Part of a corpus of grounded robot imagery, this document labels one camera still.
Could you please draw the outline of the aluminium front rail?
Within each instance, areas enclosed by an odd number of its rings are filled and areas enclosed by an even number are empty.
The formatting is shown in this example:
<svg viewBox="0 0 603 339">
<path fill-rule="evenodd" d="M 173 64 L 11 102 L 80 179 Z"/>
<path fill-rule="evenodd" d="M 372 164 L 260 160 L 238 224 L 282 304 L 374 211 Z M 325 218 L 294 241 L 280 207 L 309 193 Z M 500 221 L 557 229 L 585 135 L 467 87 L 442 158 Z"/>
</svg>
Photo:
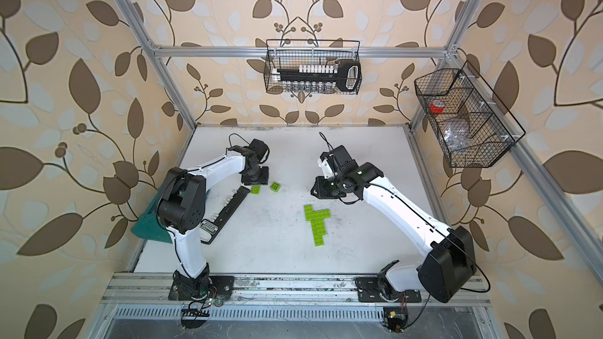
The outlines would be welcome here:
<svg viewBox="0 0 603 339">
<path fill-rule="evenodd" d="M 358 275 L 215 273 L 218 287 L 210 296 L 227 305 L 350 305 L 399 306 L 402 300 L 380 298 L 375 288 L 358 289 Z M 169 272 L 116 273 L 102 304 L 187 304 Z"/>
</svg>

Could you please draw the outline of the socket set in basket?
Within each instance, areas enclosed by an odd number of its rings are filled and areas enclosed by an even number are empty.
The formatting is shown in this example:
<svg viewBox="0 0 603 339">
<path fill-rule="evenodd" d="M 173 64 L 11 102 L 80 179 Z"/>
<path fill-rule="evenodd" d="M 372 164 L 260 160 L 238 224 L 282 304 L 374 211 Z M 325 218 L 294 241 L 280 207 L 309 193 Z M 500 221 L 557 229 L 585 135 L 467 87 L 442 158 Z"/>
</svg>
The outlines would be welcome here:
<svg viewBox="0 0 603 339">
<path fill-rule="evenodd" d="M 336 61 L 297 67 L 272 67 L 265 74 L 266 90 L 281 87 L 287 91 L 319 94 L 356 94 L 362 83 L 361 64 Z"/>
</svg>

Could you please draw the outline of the green plastic tool case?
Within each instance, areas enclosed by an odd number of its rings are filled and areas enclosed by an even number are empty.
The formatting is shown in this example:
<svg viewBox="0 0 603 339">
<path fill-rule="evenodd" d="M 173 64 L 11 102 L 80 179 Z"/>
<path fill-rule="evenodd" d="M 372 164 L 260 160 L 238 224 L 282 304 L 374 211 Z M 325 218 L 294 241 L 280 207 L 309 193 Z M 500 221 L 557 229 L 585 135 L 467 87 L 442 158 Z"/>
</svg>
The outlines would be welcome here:
<svg viewBox="0 0 603 339">
<path fill-rule="evenodd" d="M 164 187 L 161 187 L 130 231 L 140 239 L 171 244 L 171 234 L 159 223 L 156 214 L 157 204 L 163 195 L 163 191 Z"/>
</svg>

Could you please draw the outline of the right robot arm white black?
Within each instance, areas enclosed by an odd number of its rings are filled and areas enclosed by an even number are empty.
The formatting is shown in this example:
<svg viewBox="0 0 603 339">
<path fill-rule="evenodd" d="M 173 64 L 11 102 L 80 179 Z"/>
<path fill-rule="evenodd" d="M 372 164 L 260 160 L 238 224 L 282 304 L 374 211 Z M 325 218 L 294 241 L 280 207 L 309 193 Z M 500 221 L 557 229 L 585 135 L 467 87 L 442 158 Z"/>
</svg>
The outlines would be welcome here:
<svg viewBox="0 0 603 339">
<path fill-rule="evenodd" d="M 477 271 L 471 234 L 452 229 L 422 210 L 395 188 L 385 174 L 371 163 L 358 166 L 351 161 L 335 166 L 319 161 L 322 175 L 311 194 L 318 199 L 340 199 L 349 193 L 375 207 L 411 240 L 424 256 L 414 265 L 392 261 L 378 273 L 382 298 L 394 301 L 407 290 L 425 290 L 442 303 L 449 302 Z"/>
</svg>

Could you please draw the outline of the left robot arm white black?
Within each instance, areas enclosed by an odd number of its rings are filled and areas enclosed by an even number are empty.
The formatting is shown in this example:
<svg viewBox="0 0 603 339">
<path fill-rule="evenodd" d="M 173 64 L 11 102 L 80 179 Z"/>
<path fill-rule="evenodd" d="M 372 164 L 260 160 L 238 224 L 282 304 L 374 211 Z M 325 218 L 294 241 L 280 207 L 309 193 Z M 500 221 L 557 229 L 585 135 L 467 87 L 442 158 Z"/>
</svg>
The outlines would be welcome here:
<svg viewBox="0 0 603 339">
<path fill-rule="evenodd" d="M 210 289 L 210 266 L 202 245 L 209 245 L 224 228 L 251 187 L 267 185 L 269 168 L 264 165 L 269 146 L 258 139 L 233 145 L 225 154 L 193 169 L 170 169 L 155 205 L 157 221 L 165 227 L 174 244 L 179 265 L 174 282 L 201 294 Z M 241 185 L 214 220 L 205 218 L 207 193 L 223 180 L 239 175 Z"/>
</svg>

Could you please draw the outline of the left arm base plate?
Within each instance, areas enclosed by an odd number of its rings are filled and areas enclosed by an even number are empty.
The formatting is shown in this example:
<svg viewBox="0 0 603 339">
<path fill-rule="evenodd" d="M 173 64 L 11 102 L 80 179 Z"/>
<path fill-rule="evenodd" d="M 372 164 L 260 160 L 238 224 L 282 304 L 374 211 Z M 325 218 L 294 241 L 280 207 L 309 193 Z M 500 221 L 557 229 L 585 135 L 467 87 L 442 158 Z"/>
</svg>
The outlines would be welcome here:
<svg viewBox="0 0 603 339">
<path fill-rule="evenodd" d="M 190 279 L 176 272 L 168 294 L 169 301 L 199 301 L 218 298 L 227 301 L 232 296 L 234 276 L 199 276 Z"/>
</svg>

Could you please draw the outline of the clear plastic bag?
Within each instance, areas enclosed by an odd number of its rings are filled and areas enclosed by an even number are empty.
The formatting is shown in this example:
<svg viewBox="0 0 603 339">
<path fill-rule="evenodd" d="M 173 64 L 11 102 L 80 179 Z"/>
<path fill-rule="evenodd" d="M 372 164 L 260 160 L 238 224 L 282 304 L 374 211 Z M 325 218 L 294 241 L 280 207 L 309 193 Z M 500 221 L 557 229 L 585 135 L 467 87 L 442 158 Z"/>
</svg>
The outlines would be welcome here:
<svg viewBox="0 0 603 339">
<path fill-rule="evenodd" d="M 472 145 L 470 123 L 466 119 L 444 121 L 442 135 L 450 152 L 461 151 Z"/>
</svg>

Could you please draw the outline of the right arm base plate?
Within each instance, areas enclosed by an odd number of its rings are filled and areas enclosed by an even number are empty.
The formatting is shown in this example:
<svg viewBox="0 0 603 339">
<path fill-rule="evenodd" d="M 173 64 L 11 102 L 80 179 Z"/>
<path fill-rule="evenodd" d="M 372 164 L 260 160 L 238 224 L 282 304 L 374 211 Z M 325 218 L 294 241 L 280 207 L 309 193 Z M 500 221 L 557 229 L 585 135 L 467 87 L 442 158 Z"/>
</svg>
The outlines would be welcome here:
<svg viewBox="0 0 603 339">
<path fill-rule="evenodd" d="M 363 303 L 420 303 L 418 290 L 396 291 L 388 282 L 378 276 L 357 277 L 354 279 L 358 300 Z"/>
</svg>

